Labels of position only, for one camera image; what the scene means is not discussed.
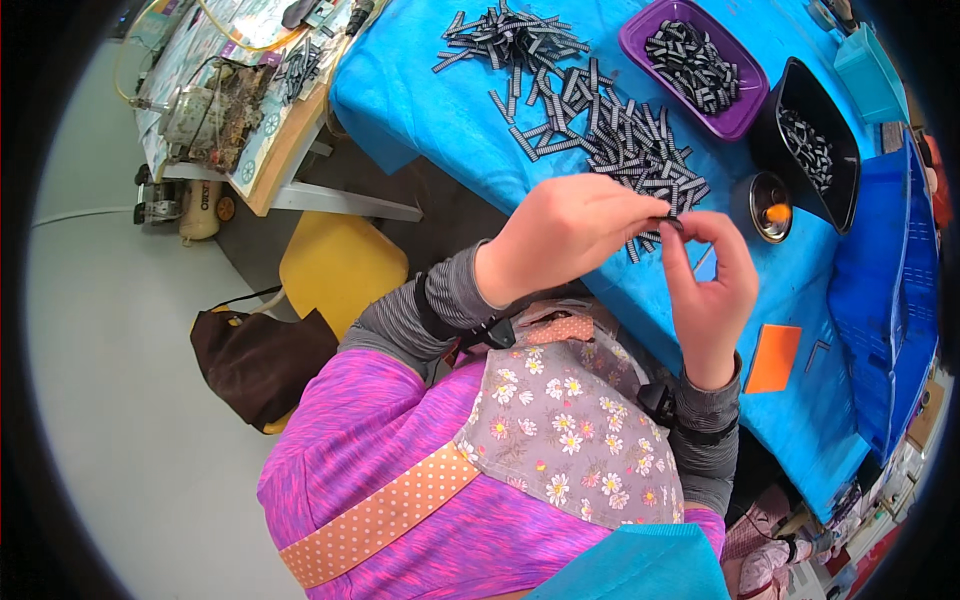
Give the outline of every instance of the hand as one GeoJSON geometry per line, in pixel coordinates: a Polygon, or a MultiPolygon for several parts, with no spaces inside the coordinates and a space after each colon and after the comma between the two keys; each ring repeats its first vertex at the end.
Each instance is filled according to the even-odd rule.
{"type": "Polygon", "coordinates": [[[660,226],[673,326],[687,379],[702,390],[718,390],[733,377],[736,341],[754,310],[759,281],[747,243],[730,217],[698,211],[683,214],[680,220],[683,233],[667,224],[660,226]],[[714,281],[694,278],[684,250],[684,242],[690,239],[713,244],[714,281]]]}
{"type": "Polygon", "coordinates": [[[598,268],[629,239],[656,228],[670,205],[638,196],[606,175],[546,180],[530,192],[473,269],[488,304],[506,307],[598,268]]]}

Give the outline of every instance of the blue crate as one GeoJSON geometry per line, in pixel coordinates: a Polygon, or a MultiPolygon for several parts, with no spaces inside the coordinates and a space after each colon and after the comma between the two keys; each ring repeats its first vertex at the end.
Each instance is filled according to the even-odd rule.
{"type": "Polygon", "coordinates": [[[840,44],[833,68],[867,123],[909,122],[906,92],[883,46],[866,23],[840,44]]]}
{"type": "Polygon", "coordinates": [[[920,154],[863,161],[827,304],[850,370],[857,429],[881,464],[906,431],[937,347],[937,237],[920,154]]]}

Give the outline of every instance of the polka dot strap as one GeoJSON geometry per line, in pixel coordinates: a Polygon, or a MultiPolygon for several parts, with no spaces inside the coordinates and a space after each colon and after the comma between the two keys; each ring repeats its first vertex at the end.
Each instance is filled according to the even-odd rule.
{"type": "Polygon", "coordinates": [[[303,588],[328,582],[413,529],[479,473],[449,442],[363,502],[280,550],[280,558],[303,588]]]}

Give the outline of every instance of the black bag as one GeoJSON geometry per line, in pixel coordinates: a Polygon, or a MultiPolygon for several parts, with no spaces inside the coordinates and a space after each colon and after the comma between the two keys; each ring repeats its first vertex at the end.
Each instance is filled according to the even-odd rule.
{"type": "Polygon", "coordinates": [[[316,310],[296,323],[261,313],[215,311],[279,290],[277,286],[201,311],[190,331],[206,385],[261,432],[297,406],[307,382],[338,346],[337,337],[316,310]]]}

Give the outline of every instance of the small metal cup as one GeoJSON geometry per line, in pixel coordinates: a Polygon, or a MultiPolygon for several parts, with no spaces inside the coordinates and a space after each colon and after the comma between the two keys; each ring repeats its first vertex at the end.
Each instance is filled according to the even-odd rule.
{"type": "Polygon", "coordinates": [[[770,244],[786,239],[793,225],[793,203],[783,181],[770,171],[762,171],[739,182],[730,196],[730,214],[746,239],[759,237],[770,244]],[[764,211],[774,204],[790,206],[785,223],[772,223],[764,211]]]}

